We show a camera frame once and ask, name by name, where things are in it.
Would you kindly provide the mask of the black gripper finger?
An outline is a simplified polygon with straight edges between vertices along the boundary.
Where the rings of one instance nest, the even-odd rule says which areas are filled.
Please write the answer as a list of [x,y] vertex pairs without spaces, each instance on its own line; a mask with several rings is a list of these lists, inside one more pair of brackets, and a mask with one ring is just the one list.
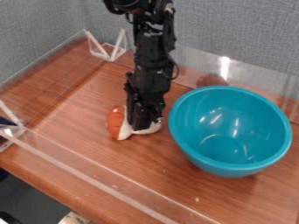
[[126,120],[132,126],[133,131],[141,130],[142,125],[142,105],[138,100],[132,97],[126,98]]
[[162,126],[164,101],[149,101],[145,104],[145,127],[149,130],[158,130]]

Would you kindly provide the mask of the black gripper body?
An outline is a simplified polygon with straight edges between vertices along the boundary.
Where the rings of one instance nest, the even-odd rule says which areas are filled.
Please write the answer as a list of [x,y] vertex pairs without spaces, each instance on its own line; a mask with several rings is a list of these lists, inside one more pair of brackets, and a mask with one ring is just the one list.
[[134,70],[125,74],[126,104],[164,105],[170,89],[174,61],[173,38],[158,34],[140,34],[134,40]]

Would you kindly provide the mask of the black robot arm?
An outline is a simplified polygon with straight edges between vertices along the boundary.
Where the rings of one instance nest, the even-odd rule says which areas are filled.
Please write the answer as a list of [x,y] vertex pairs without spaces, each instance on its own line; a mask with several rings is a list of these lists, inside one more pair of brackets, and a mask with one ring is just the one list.
[[164,94],[177,77],[173,0],[102,0],[106,10],[133,26],[134,71],[125,74],[126,121],[133,131],[162,122]]

